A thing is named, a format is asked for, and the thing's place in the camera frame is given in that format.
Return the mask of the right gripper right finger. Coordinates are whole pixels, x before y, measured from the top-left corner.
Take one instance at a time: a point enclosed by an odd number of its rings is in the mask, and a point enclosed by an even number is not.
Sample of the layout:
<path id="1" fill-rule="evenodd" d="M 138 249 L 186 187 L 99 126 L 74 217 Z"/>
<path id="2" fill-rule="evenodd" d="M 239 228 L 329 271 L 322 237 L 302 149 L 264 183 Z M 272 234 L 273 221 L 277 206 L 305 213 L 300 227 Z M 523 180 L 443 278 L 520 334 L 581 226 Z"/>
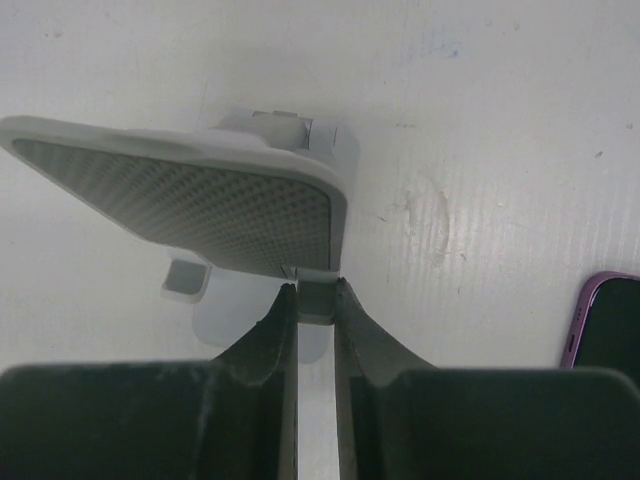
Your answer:
<path id="1" fill-rule="evenodd" d="M 444 369 L 345 280 L 334 317 L 344 479 L 635 479 L 639 392 L 606 369 Z"/>

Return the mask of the silver folding phone stand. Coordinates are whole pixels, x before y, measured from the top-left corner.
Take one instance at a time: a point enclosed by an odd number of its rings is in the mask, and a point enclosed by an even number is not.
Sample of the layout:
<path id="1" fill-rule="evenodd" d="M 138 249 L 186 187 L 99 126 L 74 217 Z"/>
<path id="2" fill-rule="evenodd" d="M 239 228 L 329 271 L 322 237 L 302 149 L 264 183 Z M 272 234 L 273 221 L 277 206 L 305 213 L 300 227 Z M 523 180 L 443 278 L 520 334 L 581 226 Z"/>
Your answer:
<path id="1" fill-rule="evenodd" d="M 2 359 L 222 351 L 284 283 L 334 283 L 358 158 L 333 121 L 191 133 L 1 122 Z"/>

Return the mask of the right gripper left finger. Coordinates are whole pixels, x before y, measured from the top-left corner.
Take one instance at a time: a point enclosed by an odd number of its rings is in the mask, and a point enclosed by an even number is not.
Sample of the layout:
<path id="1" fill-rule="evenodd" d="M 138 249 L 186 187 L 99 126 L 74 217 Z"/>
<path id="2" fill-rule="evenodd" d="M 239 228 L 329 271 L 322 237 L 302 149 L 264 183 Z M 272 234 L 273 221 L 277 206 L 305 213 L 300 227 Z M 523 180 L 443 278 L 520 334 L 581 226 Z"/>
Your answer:
<path id="1" fill-rule="evenodd" d="M 1 377 L 5 479 L 293 479 L 296 290 L 214 359 L 23 365 Z"/>

